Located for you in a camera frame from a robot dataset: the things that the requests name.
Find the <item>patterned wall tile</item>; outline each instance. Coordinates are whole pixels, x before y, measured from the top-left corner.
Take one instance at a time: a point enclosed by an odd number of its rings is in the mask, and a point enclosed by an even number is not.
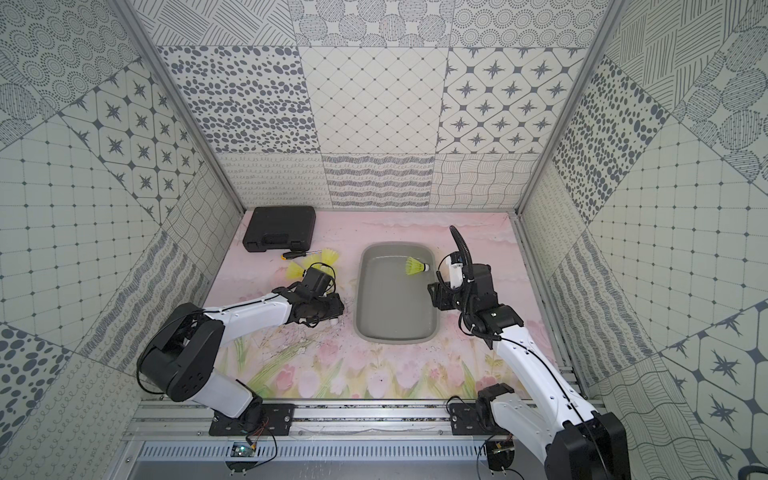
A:
[[[54,115],[53,107],[0,53],[0,148]]]
[[[445,49],[300,48],[324,154],[433,154]]]
[[[768,8],[761,12],[736,27],[674,115],[768,195]]]
[[[39,406],[71,352],[42,338],[0,323],[0,458],[14,434]]]
[[[588,47],[607,5],[608,0],[458,0],[452,37],[465,47]]]
[[[675,385],[733,477],[744,465],[768,460],[768,334],[760,328],[764,316],[765,300],[661,352]]]
[[[752,5],[765,9],[759,0],[632,0],[606,55],[672,110]]]
[[[552,160],[589,224],[669,114],[606,57]]]
[[[231,200],[216,174],[201,163],[195,179],[163,223],[209,283],[214,281],[243,212]]]
[[[170,312],[184,302],[200,305],[209,285],[194,261],[160,230],[77,352],[134,373],[136,358]]]
[[[188,129],[141,59],[60,113],[129,194],[162,223],[200,161]]]
[[[434,165],[434,155],[323,155],[331,201],[341,208],[427,208]]]
[[[454,0],[289,0],[298,45],[454,45]]]
[[[548,281],[580,378],[592,385],[657,350],[585,230]]]
[[[450,48],[437,151],[540,154],[583,48]]]
[[[221,154],[219,160],[246,208],[333,206],[320,154]]]
[[[0,151],[3,318],[74,348],[159,226],[59,117]]]
[[[538,155],[435,155],[430,208],[503,208],[517,205]]]
[[[658,356],[589,389],[627,429],[632,478],[733,478]]]
[[[104,0],[3,5],[0,51],[60,110],[139,56]]]
[[[160,51],[216,152],[318,151],[295,48],[201,46]]]
[[[129,375],[73,354],[0,453],[0,477],[102,478],[140,395]]]
[[[523,222],[534,257],[548,279],[586,228],[551,162],[541,171]]]
[[[132,0],[156,45],[295,45],[287,0]]]
[[[589,230],[656,343],[768,296],[768,197],[670,118]]]

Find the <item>black cable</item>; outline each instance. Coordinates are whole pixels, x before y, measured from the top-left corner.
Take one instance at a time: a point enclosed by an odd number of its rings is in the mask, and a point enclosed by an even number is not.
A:
[[[558,388],[560,388],[560,391],[563,393],[563,397],[568,402],[568,404],[571,406],[571,408],[573,409],[574,413],[576,413],[576,416],[579,418],[579,420],[581,420],[581,424],[584,425],[584,428],[587,430],[587,433],[589,433],[589,436],[592,439],[592,443],[594,443],[595,451],[597,451],[598,457],[600,458],[600,463],[603,464],[603,470],[605,471],[606,478],[613,478],[613,475],[611,475],[608,472],[608,467],[605,465],[605,460],[603,459],[603,454],[600,451],[600,447],[598,445],[598,441],[594,437],[594,435],[592,434],[592,431],[590,430],[589,425],[585,424],[584,417],[581,416],[581,413],[579,413],[578,409],[576,408],[576,405],[571,401],[571,398],[565,392],[565,389],[563,388],[563,386],[560,385],[560,382],[558,381],[558,377],[556,377],[554,375],[554,373],[547,366],[545,361],[542,360],[540,356],[536,355],[536,352],[531,351],[530,349],[528,349],[528,347],[526,347],[526,346],[524,346],[524,345],[522,345],[520,343],[517,343],[514,340],[506,339],[506,338],[504,338],[503,336],[500,336],[500,335],[484,335],[484,334],[478,334],[478,333],[475,333],[474,335],[477,336],[478,338],[481,338],[481,339],[484,338],[484,337],[488,337],[488,339],[494,340],[494,341],[504,340],[506,342],[514,343],[515,345],[517,345],[520,348],[522,348],[523,350],[525,350],[527,353],[530,353],[531,355],[533,355],[539,362],[541,362],[541,364],[544,366],[544,368],[547,369],[547,372],[549,372],[549,375],[552,377],[554,382],[558,385]]]
[[[160,328],[157,331],[157,333],[154,334],[154,336],[160,335],[161,332],[163,332],[166,328],[168,328],[170,325],[172,325],[174,322],[176,322],[176,321],[178,321],[180,319],[187,318],[189,315],[194,315],[195,313],[203,313],[203,312],[206,312],[206,310],[199,308],[197,310],[192,310],[191,312],[186,313],[186,314],[184,314],[182,316],[178,316],[178,317],[174,318],[173,320],[171,320],[170,322],[168,322],[165,325],[163,325],[162,328]],[[147,358],[148,354],[149,354],[149,352],[147,352],[146,354],[142,355],[138,359],[138,361],[136,362],[136,383],[139,385],[139,388],[144,390],[146,393],[149,393],[151,395],[165,395],[165,392],[152,392],[151,390],[147,390],[146,388],[144,388],[143,385],[141,385],[141,378],[139,378],[139,372],[141,371],[141,366],[144,364],[144,359]]]
[[[275,454],[272,455],[272,458],[270,458],[269,460],[265,460],[263,462],[260,462],[260,463],[256,464],[253,468],[260,467],[261,465],[264,465],[265,463],[269,463],[269,462],[273,461],[277,457],[277,439],[275,438],[275,435],[269,429],[264,428],[264,430],[266,430],[266,432],[269,433],[272,436],[272,441],[275,443]],[[250,435],[247,435],[246,438],[245,438],[246,441],[248,442],[248,445],[250,445],[250,440],[248,439],[249,436]]]
[[[491,435],[491,436],[489,436],[488,438],[486,438],[486,439],[485,439],[485,441],[482,443],[482,447],[480,447],[480,448],[478,449],[478,456],[477,456],[477,458],[475,459],[475,471],[476,471],[476,472],[477,472],[477,474],[478,474],[478,480],[482,480],[482,479],[480,478],[480,453],[482,452],[482,449],[484,449],[484,448],[485,448],[485,444],[486,444],[486,443],[488,443],[488,442],[490,442],[490,441],[491,441],[491,439],[492,439],[493,437],[495,437],[495,436],[496,436],[496,435]]]

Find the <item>yellow shuttlecock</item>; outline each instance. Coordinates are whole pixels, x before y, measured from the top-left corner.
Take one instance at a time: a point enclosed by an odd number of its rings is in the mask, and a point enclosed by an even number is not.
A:
[[[333,266],[338,259],[339,252],[330,248],[323,248],[323,252],[320,254],[320,261],[326,265]]]
[[[416,275],[417,273],[429,271],[429,265],[419,262],[413,257],[406,259],[406,273],[408,275]]]
[[[296,262],[289,263],[286,278],[288,280],[301,280],[304,278],[304,268]]]

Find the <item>floral printed mat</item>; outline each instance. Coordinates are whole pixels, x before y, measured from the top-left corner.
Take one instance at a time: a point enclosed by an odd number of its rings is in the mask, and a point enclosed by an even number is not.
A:
[[[242,245],[246,213],[210,291],[206,306],[221,306],[288,285],[282,252],[248,253]],[[318,212],[313,248],[341,253],[334,267],[346,307],[337,322],[315,329],[290,324],[258,330],[223,346],[216,368],[265,398],[475,398],[497,382],[522,389],[515,374],[480,339],[461,334],[458,312],[441,312],[437,335],[424,343],[386,345],[355,334],[359,259],[371,243],[423,243],[442,258],[455,250],[456,225],[476,263],[489,263],[499,302],[515,308],[536,343],[554,362],[549,338],[506,214]]]

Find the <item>screwdriver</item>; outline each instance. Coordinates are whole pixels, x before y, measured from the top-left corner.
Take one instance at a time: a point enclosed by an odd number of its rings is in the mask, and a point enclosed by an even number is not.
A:
[[[322,252],[322,250],[316,250],[314,252],[285,252],[283,254],[283,260],[293,260],[294,258],[306,257],[307,255],[313,255],[315,253]]]

